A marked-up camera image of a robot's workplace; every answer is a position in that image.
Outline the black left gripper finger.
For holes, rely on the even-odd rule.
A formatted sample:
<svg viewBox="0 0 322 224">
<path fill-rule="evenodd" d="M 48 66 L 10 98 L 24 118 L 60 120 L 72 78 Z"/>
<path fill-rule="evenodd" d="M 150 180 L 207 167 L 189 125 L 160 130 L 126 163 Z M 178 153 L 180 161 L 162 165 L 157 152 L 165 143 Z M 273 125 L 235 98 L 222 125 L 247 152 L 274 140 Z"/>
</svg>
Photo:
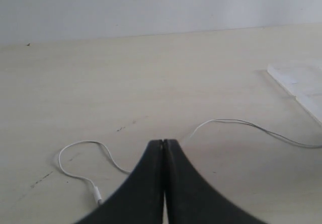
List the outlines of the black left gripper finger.
<svg viewBox="0 0 322 224">
<path fill-rule="evenodd" d="M 164 140 L 164 170 L 169 223 L 263 223 L 214 189 L 175 139 Z"/>
</svg>

